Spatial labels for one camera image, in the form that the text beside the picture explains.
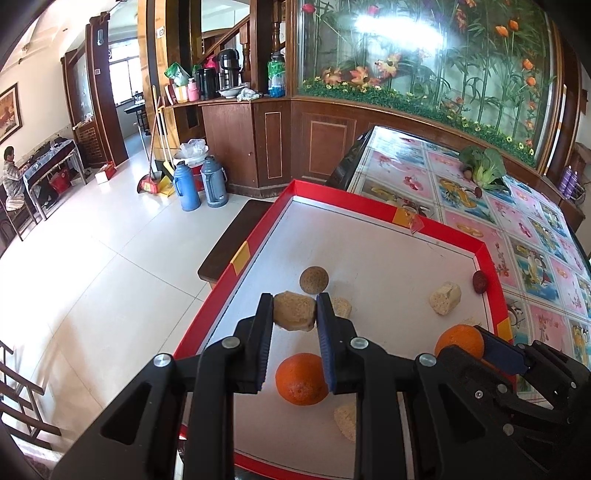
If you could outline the blue thermos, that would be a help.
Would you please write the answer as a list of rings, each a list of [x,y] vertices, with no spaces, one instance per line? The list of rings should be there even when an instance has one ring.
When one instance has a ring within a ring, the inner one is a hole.
[[[173,186],[183,211],[197,210],[201,205],[193,175],[184,161],[179,161],[173,174]]]

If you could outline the seated person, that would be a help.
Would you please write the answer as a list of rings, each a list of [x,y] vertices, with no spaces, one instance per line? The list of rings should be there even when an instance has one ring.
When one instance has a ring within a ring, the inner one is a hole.
[[[26,190],[20,170],[14,163],[14,147],[8,146],[4,150],[2,183],[6,192],[6,210],[17,211],[26,202]]]

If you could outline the grey thermos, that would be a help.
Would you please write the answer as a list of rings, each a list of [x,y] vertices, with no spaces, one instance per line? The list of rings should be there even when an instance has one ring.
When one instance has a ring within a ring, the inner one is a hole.
[[[200,174],[207,205],[211,208],[219,208],[228,203],[228,192],[225,187],[226,175],[221,163],[214,156],[207,155],[205,157]]]

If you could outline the green water bottle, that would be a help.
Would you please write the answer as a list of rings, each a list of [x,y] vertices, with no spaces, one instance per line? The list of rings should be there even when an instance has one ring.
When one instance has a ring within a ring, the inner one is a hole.
[[[273,52],[267,64],[270,97],[280,98],[286,94],[286,60],[280,51]]]

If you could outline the brown kiwi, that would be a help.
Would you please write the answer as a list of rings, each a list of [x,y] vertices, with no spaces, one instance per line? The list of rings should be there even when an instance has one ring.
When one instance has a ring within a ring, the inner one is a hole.
[[[327,289],[329,273],[321,266],[311,266],[304,269],[300,276],[300,286],[304,293],[318,295]]]

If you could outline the green bok choy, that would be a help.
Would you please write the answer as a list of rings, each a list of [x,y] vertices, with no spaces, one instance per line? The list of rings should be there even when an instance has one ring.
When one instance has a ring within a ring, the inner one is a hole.
[[[502,155],[494,148],[470,145],[459,153],[465,170],[472,171],[472,181],[484,190],[506,189],[504,177],[507,170]]]

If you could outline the dark wooden stool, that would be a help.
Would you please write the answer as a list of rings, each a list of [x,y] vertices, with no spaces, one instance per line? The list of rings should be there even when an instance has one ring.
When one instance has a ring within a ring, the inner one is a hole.
[[[200,280],[214,287],[239,247],[270,209],[270,205],[270,201],[249,199],[242,206],[197,269]]]

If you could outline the framed painting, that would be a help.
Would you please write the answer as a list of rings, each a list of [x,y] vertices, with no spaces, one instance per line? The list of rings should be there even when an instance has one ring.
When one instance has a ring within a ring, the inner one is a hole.
[[[0,95],[0,143],[8,140],[21,127],[18,84],[15,83]]]

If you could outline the red box lid tray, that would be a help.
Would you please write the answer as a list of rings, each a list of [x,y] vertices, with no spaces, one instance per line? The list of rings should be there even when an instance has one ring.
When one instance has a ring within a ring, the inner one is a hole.
[[[484,242],[442,223],[342,190],[294,181],[270,205],[211,288],[175,350],[197,354],[230,336],[256,312],[259,297],[300,292],[304,269],[329,273],[329,296],[356,333],[408,359],[430,353],[450,327],[479,325],[510,339],[500,281]],[[473,274],[488,277],[477,294]],[[429,304],[445,282],[462,290],[446,316]],[[276,390],[276,369],[298,353],[318,353],[318,333],[273,329],[263,389],[235,397],[235,464],[274,479],[349,479],[355,446],[335,424],[349,396],[295,406]]]

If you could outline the decorative flower glass panel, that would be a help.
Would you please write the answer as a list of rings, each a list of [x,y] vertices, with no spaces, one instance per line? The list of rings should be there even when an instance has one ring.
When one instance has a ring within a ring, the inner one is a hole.
[[[536,166],[555,45],[533,1],[301,1],[301,94],[401,111]]]

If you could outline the orange mandarin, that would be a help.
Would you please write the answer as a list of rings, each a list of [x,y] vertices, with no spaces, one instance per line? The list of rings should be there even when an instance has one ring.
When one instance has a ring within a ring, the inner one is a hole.
[[[435,346],[435,356],[451,346],[458,346],[477,359],[482,359],[485,352],[482,334],[471,325],[458,324],[442,333]]]
[[[283,360],[274,380],[280,397],[293,405],[315,405],[329,394],[322,359],[315,354],[298,353]]]

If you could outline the dark red jujube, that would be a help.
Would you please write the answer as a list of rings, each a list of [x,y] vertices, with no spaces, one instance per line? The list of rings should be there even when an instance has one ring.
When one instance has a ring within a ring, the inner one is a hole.
[[[488,290],[489,280],[482,270],[477,270],[472,277],[473,289],[477,294],[484,294]]]

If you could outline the wooden sideboard cabinet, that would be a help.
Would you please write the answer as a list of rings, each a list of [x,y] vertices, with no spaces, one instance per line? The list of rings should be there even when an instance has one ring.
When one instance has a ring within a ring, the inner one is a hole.
[[[294,179],[325,183],[368,128],[362,111],[314,97],[218,99],[165,112],[177,121],[195,116],[197,127],[178,137],[204,137],[228,175],[228,189],[259,198]]]

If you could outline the beige ginger block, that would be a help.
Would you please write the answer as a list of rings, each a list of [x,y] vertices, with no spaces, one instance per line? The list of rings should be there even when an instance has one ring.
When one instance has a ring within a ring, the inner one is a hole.
[[[460,304],[461,299],[460,286],[454,282],[445,282],[431,293],[429,304],[438,315],[446,316]]]

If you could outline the purple spray bottles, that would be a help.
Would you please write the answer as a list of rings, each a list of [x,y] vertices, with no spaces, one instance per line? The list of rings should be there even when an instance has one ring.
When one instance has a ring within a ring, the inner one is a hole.
[[[559,184],[559,192],[567,199],[570,199],[578,182],[578,173],[571,165],[568,165],[563,172]]]

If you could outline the fruit print tablecloth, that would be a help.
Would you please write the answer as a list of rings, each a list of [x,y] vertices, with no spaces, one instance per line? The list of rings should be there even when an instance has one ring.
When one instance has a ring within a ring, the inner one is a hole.
[[[345,187],[484,242],[504,290],[514,343],[544,342],[590,363],[590,265],[558,207],[504,177],[482,190],[456,152],[376,126],[346,154]]]

